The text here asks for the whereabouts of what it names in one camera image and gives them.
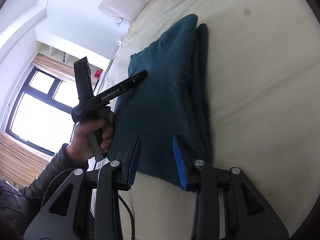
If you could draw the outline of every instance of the beige curtain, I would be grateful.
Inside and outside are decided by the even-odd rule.
[[[71,83],[75,82],[75,72],[73,68],[60,63],[52,58],[49,58],[47,56],[44,56],[40,53],[35,57],[35,59],[32,61],[34,65],[36,65],[38,68],[46,71],[47,73],[60,78],[61,80]],[[98,79],[94,76],[93,71],[91,71],[91,81],[92,85],[95,86]]]
[[[29,185],[51,158],[5,132],[0,132],[0,171],[15,183],[21,186]]]

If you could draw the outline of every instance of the mattress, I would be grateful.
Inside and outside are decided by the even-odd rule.
[[[320,25],[306,0],[152,0],[101,90],[127,78],[130,56],[192,13],[209,28],[212,165],[241,168],[292,235],[320,194]],[[190,238],[193,193],[138,173],[132,190],[120,194],[138,240]],[[122,206],[121,218],[130,239]]]

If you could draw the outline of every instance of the silver screw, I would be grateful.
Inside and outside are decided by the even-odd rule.
[[[240,174],[240,172],[241,172],[241,170],[239,168],[237,168],[237,167],[232,168],[231,171],[232,171],[233,174],[236,174],[236,175]]]
[[[203,161],[203,160],[196,160],[196,161],[195,161],[195,165],[197,165],[197,166],[203,166],[203,165],[204,165],[204,161]]]
[[[119,164],[120,164],[119,161],[112,161],[112,162],[110,163],[110,165],[111,165],[112,167],[117,167],[117,166],[119,166]]]
[[[81,175],[83,173],[83,170],[82,169],[76,169],[75,171],[74,171],[74,174],[76,175],[76,176],[79,176],[79,175]]]

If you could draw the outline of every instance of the person's hand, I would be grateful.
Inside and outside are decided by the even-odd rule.
[[[93,151],[88,140],[88,134],[91,131],[96,131],[102,128],[103,142],[101,143],[101,148],[105,152],[109,152],[115,132],[115,114],[112,111],[110,112],[108,119],[108,121],[98,119],[86,120],[77,123],[73,131],[71,143],[66,147],[66,154],[74,164],[82,165],[93,157]]]

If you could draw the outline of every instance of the black leather jacket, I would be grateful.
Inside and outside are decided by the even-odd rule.
[[[29,186],[16,190],[6,180],[0,180],[0,239],[22,239],[21,236],[39,212],[42,202],[41,198],[24,198],[7,191],[28,197],[43,197],[50,182],[60,172],[70,168],[88,169],[88,163],[79,167],[68,160],[64,154],[66,146],[64,144],[61,147]]]

